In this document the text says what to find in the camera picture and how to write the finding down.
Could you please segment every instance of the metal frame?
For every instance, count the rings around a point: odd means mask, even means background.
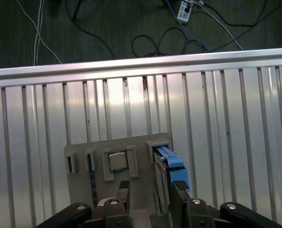
[[[0,69],[0,86],[47,84],[89,79],[109,79],[278,65],[282,65],[282,48],[29,66]]]
[[[192,196],[282,224],[282,49],[270,49],[0,69],[0,227],[69,205],[66,145],[164,132]]]

